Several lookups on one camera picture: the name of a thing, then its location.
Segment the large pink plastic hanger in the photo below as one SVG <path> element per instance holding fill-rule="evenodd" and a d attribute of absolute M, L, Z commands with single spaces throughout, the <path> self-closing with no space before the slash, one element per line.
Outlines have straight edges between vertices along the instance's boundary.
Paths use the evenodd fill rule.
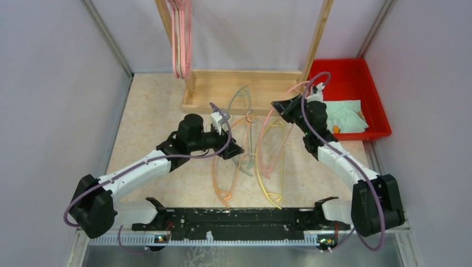
<path fill-rule="evenodd" d="M 177 46 L 177 37 L 176 37 L 176 27 L 175 27 L 175 1 L 167 0 L 167 3 L 170 7 L 170 16 L 171 16 L 171 46 L 172 46 L 172 59 L 173 59 L 173 71 L 177 79 L 181 78 L 181 72 L 178 62 L 178 46 Z"/>

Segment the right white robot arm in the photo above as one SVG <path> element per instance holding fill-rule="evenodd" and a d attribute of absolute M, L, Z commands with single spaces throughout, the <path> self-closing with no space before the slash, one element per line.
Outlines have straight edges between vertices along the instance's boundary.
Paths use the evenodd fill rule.
<path fill-rule="evenodd" d="M 315 203 L 313 221 L 318 228 L 328 229 L 339 221 L 368 237 L 405 223 L 397 180 L 363 166 L 343 148 L 328 129 L 325 103 L 296 96 L 271 105 L 285 122 L 303 131 L 307 152 L 330 167 L 352 192 L 348 201 L 328 197 Z"/>

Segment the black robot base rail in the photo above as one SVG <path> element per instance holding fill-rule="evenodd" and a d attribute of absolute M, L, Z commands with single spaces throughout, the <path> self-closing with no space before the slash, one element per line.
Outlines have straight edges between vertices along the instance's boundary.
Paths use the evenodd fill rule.
<path fill-rule="evenodd" d="M 334 247 L 343 222 L 322 221 L 313 208 L 159 210 L 148 224 L 109 231 L 92 245 L 125 246 L 311 246 Z"/>

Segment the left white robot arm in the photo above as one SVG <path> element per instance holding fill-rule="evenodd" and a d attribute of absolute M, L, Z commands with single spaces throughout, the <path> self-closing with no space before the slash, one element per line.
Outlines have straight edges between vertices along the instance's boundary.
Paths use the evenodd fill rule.
<path fill-rule="evenodd" d="M 203 118 L 186 115 L 178 129 L 141 160 L 98 178 L 82 177 L 66 208 L 63 219 L 72 227 L 80 227 L 86 235 L 98 238 L 110 229 L 133 224 L 146 224 L 162 229 L 166 213 L 149 200 L 123 202 L 122 198 L 152 179 L 167 175 L 190 159 L 193 152 L 213 150 L 215 156 L 227 160 L 244 152 L 232 137 L 229 115 L 215 111 L 210 130 L 204 130 Z"/>

